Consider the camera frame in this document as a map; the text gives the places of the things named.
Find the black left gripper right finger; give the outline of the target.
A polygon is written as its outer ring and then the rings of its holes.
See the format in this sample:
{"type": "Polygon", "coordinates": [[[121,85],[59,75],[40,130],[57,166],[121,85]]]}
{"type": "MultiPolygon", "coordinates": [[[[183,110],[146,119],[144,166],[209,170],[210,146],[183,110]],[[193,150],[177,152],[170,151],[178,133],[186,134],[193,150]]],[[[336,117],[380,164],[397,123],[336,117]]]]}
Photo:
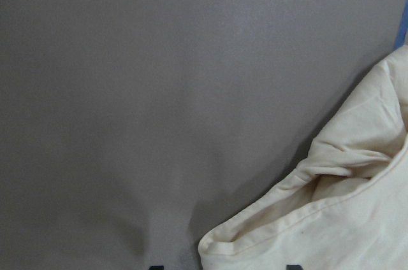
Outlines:
{"type": "Polygon", "coordinates": [[[299,264],[287,264],[286,270],[303,270],[303,267],[299,264]]]}

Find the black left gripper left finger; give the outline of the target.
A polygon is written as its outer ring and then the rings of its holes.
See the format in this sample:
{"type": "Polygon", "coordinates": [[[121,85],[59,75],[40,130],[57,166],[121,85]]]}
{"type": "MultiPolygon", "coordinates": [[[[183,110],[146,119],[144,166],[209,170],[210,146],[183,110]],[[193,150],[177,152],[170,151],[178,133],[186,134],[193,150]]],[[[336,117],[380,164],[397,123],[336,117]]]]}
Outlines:
{"type": "Polygon", "coordinates": [[[163,265],[150,266],[150,270],[164,270],[164,266],[163,265]]]}

